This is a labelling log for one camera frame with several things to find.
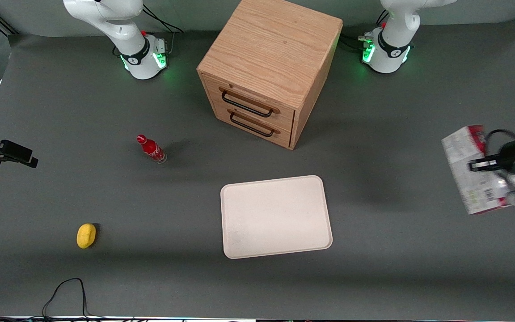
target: red bottle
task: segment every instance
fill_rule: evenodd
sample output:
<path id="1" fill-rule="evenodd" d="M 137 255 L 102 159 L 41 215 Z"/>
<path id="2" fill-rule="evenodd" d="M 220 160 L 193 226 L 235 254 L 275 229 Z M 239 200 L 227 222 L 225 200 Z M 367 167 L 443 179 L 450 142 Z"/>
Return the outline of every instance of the red bottle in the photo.
<path id="1" fill-rule="evenodd" d="M 162 151 L 162 149 L 151 139 L 147 139 L 147 137 L 140 134 L 136 137 L 136 140 L 143 147 L 144 153 L 149 155 L 152 160 L 156 161 L 156 163 L 164 163 L 166 161 L 166 153 Z"/>

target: cabinet top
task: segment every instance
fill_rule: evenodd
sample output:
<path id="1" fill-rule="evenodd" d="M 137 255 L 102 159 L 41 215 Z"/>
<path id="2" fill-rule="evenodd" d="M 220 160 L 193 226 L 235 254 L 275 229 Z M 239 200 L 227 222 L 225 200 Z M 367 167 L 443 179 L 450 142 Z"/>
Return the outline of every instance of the cabinet top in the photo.
<path id="1" fill-rule="evenodd" d="M 342 26 L 284 0 L 242 0 L 198 70 L 300 109 Z"/>

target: black cable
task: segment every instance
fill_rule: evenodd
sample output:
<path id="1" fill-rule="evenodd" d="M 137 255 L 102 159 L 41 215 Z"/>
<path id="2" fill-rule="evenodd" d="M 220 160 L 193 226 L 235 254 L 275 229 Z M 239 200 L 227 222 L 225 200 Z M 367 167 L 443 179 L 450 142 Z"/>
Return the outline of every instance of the black cable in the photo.
<path id="1" fill-rule="evenodd" d="M 341 34 L 339 35 L 339 37 L 343 37 L 343 38 L 351 39 L 351 40 L 357 40 L 357 38 L 355 38 L 355 37 L 351 37 L 350 35 L 346 35 L 346 34 L 344 34 L 344 33 L 341 33 Z"/>
<path id="2" fill-rule="evenodd" d="M 70 282 L 70 281 L 75 281 L 75 280 L 79 281 L 79 283 L 80 283 L 80 290 L 82 291 L 82 316 L 84 316 L 85 318 L 89 318 L 89 316 L 96 316 L 94 314 L 91 314 L 89 312 L 88 308 L 86 307 L 86 293 L 84 292 L 84 284 L 82 282 L 82 279 L 79 279 L 78 277 L 73 277 L 72 279 L 64 280 L 63 282 L 61 282 L 57 286 L 57 288 L 55 288 L 55 291 L 53 292 L 53 295 L 51 296 L 51 298 L 49 298 L 49 301 L 47 301 L 47 303 L 45 303 L 45 305 L 43 305 L 43 309 L 41 310 L 41 315 L 42 316 L 47 317 L 47 307 L 49 306 L 49 304 L 51 304 L 53 299 L 55 299 L 55 296 L 57 295 L 57 291 L 59 291 L 59 288 L 61 288 L 61 286 L 64 283 L 67 283 L 67 282 Z"/>
<path id="3" fill-rule="evenodd" d="M 113 46 L 113 56 L 120 57 L 120 51 L 118 51 L 118 55 L 114 51 L 118 51 L 118 48 L 116 48 L 116 46 Z"/>
<path id="4" fill-rule="evenodd" d="M 7 316 L 0 316 L 0 322 L 121 322 L 120 318 L 91 318 L 89 316 L 81 316 L 75 318 L 56 318 L 52 316 L 31 316 L 30 318 L 9 318 Z M 147 322 L 147 320 L 123 320 L 123 322 Z"/>
<path id="5" fill-rule="evenodd" d="M 484 136 L 484 142 L 485 142 L 484 143 L 484 150 L 485 150 L 485 154 L 486 155 L 490 155 L 490 153 L 488 153 L 488 143 L 489 143 L 490 138 L 492 137 L 492 135 L 494 135 L 496 133 L 504 133 L 507 136 L 512 137 L 513 139 L 515 139 L 515 133 L 511 132 L 509 130 L 503 130 L 503 129 L 499 128 L 499 129 L 490 131 L 488 134 L 486 134 L 486 136 Z"/>
<path id="6" fill-rule="evenodd" d="M 345 46 L 347 46 L 347 47 L 349 47 L 349 48 L 351 48 L 351 49 L 355 49 L 356 51 L 363 51 L 363 49 L 362 49 L 362 48 L 355 47 L 355 46 L 351 45 L 350 43 L 346 43 L 346 42 L 345 42 L 345 41 L 343 41 L 343 39 L 341 39 L 341 38 L 339 38 L 339 42 L 340 42 L 340 43 L 343 43 L 343 45 L 345 45 Z"/>
<path id="7" fill-rule="evenodd" d="M 166 29 L 168 29 L 168 31 L 170 31 L 171 33 L 173 33 L 174 31 L 172 31 L 172 29 L 170 29 L 170 27 L 166 24 L 166 22 L 160 20 L 159 18 L 155 17 L 155 16 L 152 16 L 152 14 L 149 14 L 148 12 L 144 12 L 145 14 L 147 14 L 148 16 L 152 17 L 153 19 L 155 20 L 158 20 L 163 26 L 166 27 Z"/>
<path id="8" fill-rule="evenodd" d="M 387 14 L 384 15 L 384 17 L 379 22 L 376 23 L 376 25 L 377 26 L 380 25 L 380 23 L 383 22 L 383 20 L 385 20 L 387 17 L 388 17 L 388 12 L 387 12 Z"/>
<path id="9" fill-rule="evenodd" d="M 376 19 L 376 22 L 375 22 L 375 24 L 376 24 L 376 25 L 379 25 L 380 17 L 382 17 L 382 16 L 383 16 L 383 13 L 385 13 L 385 12 L 387 12 L 387 10 L 386 10 L 386 9 L 384 9 L 384 10 L 383 10 L 383 12 L 381 12 L 381 13 L 380 13 L 379 18 L 377 18 L 377 19 Z"/>
<path id="10" fill-rule="evenodd" d="M 172 24 L 168 24 L 167 22 L 165 22 L 165 21 L 161 20 L 161 19 L 160 19 L 158 16 L 156 16 L 156 14 L 155 14 L 154 12 L 152 12 L 152 10 L 150 10 L 150 8 L 149 8 L 149 7 L 147 7 L 145 4 L 143 4 L 143 6 L 144 6 L 144 8 L 145 8 L 146 10 L 148 10 L 148 11 L 145 11 L 145 13 L 146 13 L 147 15 L 149 15 L 149 16 L 151 16 L 152 18 L 155 18 L 156 20 L 160 21 L 160 23 L 162 23 L 166 28 L 170 29 L 170 28 L 169 28 L 169 26 L 170 26 L 170 27 L 173 27 L 174 29 L 176 29 L 176 30 L 180 31 L 181 33 L 184 33 L 184 31 L 183 31 L 182 29 L 180 29 L 180 28 L 178 28 L 178 27 L 176 27 L 176 26 L 174 26 L 174 25 L 172 25 Z"/>

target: green led light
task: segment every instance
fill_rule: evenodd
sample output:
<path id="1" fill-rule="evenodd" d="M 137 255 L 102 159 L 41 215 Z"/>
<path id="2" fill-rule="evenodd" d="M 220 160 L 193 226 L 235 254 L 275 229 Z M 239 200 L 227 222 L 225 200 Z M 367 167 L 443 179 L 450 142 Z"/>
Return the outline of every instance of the green led light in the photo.
<path id="1" fill-rule="evenodd" d="M 156 63 L 158 64 L 158 67 L 160 67 L 160 69 L 163 69 L 166 67 L 166 55 L 152 53 L 152 57 L 154 57 Z"/>
<path id="2" fill-rule="evenodd" d="M 365 61 L 366 63 L 370 62 L 371 61 L 371 58 L 372 58 L 372 54 L 375 52 L 375 45 L 374 44 L 370 44 L 369 47 L 367 47 L 364 52 L 363 52 L 363 61 Z"/>
<path id="3" fill-rule="evenodd" d="M 122 60 L 122 63 L 124 64 L 124 69 L 126 69 L 128 71 L 127 62 L 124 61 L 124 58 L 122 57 L 122 55 L 120 56 L 120 59 Z"/>
<path id="4" fill-rule="evenodd" d="M 406 61 L 406 57 L 409 54 L 410 46 L 406 49 L 405 57 L 402 59 L 402 62 L 404 63 Z"/>

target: bottle cap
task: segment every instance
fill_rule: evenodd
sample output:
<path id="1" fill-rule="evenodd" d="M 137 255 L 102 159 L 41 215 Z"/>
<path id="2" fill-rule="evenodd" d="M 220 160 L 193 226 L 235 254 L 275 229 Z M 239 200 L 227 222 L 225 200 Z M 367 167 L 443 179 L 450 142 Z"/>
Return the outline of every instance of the bottle cap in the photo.
<path id="1" fill-rule="evenodd" d="M 147 137 L 143 136 L 142 134 L 139 134 L 139 136 L 136 137 L 136 140 L 140 143 L 140 144 L 144 144 L 148 141 Z"/>

